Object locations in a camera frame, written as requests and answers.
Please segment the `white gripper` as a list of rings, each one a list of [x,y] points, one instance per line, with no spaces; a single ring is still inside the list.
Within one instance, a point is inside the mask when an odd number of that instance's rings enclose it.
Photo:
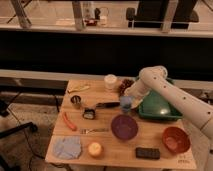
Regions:
[[[149,93],[150,88],[147,87],[141,80],[137,80],[124,91],[125,96],[130,96],[132,99],[131,108],[137,108],[143,101],[144,97]]]

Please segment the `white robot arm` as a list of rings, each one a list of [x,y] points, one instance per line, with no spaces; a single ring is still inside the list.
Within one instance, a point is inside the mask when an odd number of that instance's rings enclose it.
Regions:
[[[144,99],[150,90],[163,96],[205,136],[213,140],[213,106],[169,83],[164,66],[143,68],[139,79],[125,90],[133,99]]]

